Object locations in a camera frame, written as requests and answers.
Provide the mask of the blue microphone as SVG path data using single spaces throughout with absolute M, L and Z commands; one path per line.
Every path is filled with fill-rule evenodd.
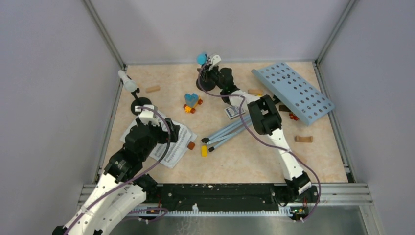
M 207 61 L 208 54 L 206 52 L 202 52 L 196 57 L 196 62 L 201 66 L 197 69 L 199 75 L 196 86 L 201 91 L 211 91 L 216 87 L 215 83 L 207 78 L 208 67 L 205 66 Z

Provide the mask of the sheet music page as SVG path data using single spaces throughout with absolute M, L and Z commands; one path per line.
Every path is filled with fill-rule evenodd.
M 190 142 L 194 142 L 198 137 L 197 134 L 195 134 L 193 131 L 190 130 L 190 128 L 183 125 L 182 123 L 176 122 L 175 120 L 173 120 L 172 122 L 174 125 L 178 125 L 180 127 L 178 140 L 177 142 L 173 142 L 170 144 L 166 156 L 161 161 L 162 165 L 170 169 L 174 168 L 175 165 L 179 162 L 179 160 L 184 156 L 184 154 L 188 150 L 188 144 Z M 136 121 L 133 121 L 121 135 L 119 140 L 122 143 L 125 143 L 125 137 L 129 133 L 130 129 L 136 124 Z M 162 157 L 162 154 L 164 153 L 165 149 L 166 144 L 157 144 L 157 146 L 149 154 L 149 157 L 158 161 Z

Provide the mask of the white microphone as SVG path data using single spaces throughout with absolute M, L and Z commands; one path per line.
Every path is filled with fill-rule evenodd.
M 121 80 L 123 88 L 127 92 L 129 92 L 134 98 L 134 100 L 132 101 L 132 103 L 130 105 L 130 110 L 135 116 L 137 116 L 138 113 L 139 113 L 139 110 L 136 107 L 144 106 L 144 105 L 151 105 L 152 102 L 150 101 L 150 99 L 148 99 L 146 97 L 139 97 L 138 96 L 138 94 L 140 93 L 140 89 L 139 89 L 137 83 L 134 80 L 132 80 L 131 77 L 126 74 L 125 71 L 119 70 L 118 71 L 118 76 Z

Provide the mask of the light blue music stand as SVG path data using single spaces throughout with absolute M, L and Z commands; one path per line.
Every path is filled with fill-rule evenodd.
M 252 74 L 307 126 L 335 107 L 326 95 L 286 63 L 253 69 Z

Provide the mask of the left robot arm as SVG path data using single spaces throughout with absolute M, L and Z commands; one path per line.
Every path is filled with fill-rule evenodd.
M 180 126 L 169 118 L 165 121 L 167 129 L 163 130 L 156 119 L 136 119 L 89 198 L 69 222 L 53 230 L 54 235 L 108 235 L 135 206 L 155 200 L 156 182 L 148 175 L 139 180 L 133 177 L 158 144 L 177 142 Z

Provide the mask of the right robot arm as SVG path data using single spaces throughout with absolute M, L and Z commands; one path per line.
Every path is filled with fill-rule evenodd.
M 275 148 L 279 164 L 287 184 L 287 196 L 294 202 L 301 201 L 308 193 L 318 196 L 308 175 L 313 170 L 305 164 L 290 148 L 282 128 L 282 118 L 274 101 L 269 95 L 254 96 L 239 89 L 233 80 L 231 68 L 197 69 L 196 84 L 198 88 L 211 95 L 211 90 L 219 88 L 217 97 L 224 103 L 249 112 L 253 130 L 247 131 L 261 144 Z

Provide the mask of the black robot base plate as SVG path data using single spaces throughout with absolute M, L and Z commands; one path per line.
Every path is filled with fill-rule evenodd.
M 295 195 L 286 184 L 163 184 L 145 186 L 146 203 L 170 212 L 276 212 L 289 204 L 311 206 L 318 190 Z

